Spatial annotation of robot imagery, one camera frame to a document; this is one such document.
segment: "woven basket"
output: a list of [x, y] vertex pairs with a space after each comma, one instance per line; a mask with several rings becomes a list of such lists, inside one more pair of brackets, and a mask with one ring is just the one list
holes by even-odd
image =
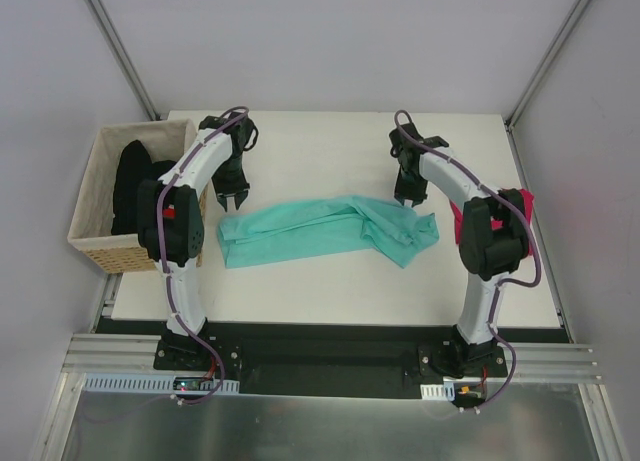
[[[107, 273], [149, 271], [155, 269], [147, 250], [138, 244], [137, 234], [111, 235], [113, 187], [122, 150], [138, 139], [152, 161], [178, 161], [196, 139], [190, 120], [106, 126], [100, 130], [91, 150], [82, 179], [78, 202], [67, 239]], [[200, 197], [200, 212], [206, 211], [205, 189]], [[197, 264], [202, 262], [202, 253]]]

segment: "black cloth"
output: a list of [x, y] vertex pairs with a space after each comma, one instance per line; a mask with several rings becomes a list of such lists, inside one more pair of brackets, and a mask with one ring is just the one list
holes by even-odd
[[170, 160], [153, 163], [137, 139], [122, 150], [113, 187], [113, 236], [138, 232], [138, 186], [145, 179], [158, 179], [175, 164]]

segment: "robotic arm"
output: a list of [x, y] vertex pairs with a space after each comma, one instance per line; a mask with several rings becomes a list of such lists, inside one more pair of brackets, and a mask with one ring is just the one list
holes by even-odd
[[208, 116], [175, 167], [157, 181], [143, 182], [138, 190], [138, 241], [166, 282], [172, 312], [159, 343], [163, 356], [156, 357], [157, 369], [208, 367], [209, 353], [190, 337], [197, 333], [201, 339], [208, 338], [196, 273], [196, 258], [204, 243], [198, 200], [212, 179], [225, 211], [228, 198], [234, 198], [236, 209], [240, 207], [249, 193], [242, 154], [255, 146], [257, 137], [246, 111]]
[[[400, 164], [395, 198], [401, 203], [411, 200], [413, 206], [420, 204], [426, 199], [430, 181], [463, 213], [459, 251], [469, 272], [464, 308], [450, 343], [429, 353], [428, 358], [429, 366], [440, 375], [461, 378], [475, 374], [488, 359], [501, 356], [495, 336], [502, 300], [500, 285], [529, 252], [527, 231], [510, 209], [487, 196], [452, 162], [454, 153], [444, 139], [422, 138], [411, 121], [399, 125], [389, 137], [391, 156]], [[416, 141], [428, 149], [420, 149]], [[484, 186], [524, 213], [519, 190]], [[492, 219], [502, 221], [502, 227], [494, 231]]]

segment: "turquoise fabric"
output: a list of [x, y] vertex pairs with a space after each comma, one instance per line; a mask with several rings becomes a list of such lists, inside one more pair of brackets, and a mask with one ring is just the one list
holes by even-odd
[[227, 268], [375, 248], [405, 267], [438, 241], [435, 216], [396, 202], [343, 196], [280, 204], [220, 221]]

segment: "gray wall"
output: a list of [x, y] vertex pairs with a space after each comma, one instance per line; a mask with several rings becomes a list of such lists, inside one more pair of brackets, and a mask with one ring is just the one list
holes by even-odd
[[640, 459], [640, 0], [595, 0], [516, 126], [563, 304]]
[[161, 112], [507, 114], [575, 0], [103, 0]]
[[0, 458], [27, 459], [102, 274], [66, 242], [98, 127], [143, 120], [83, 0], [0, 0]]

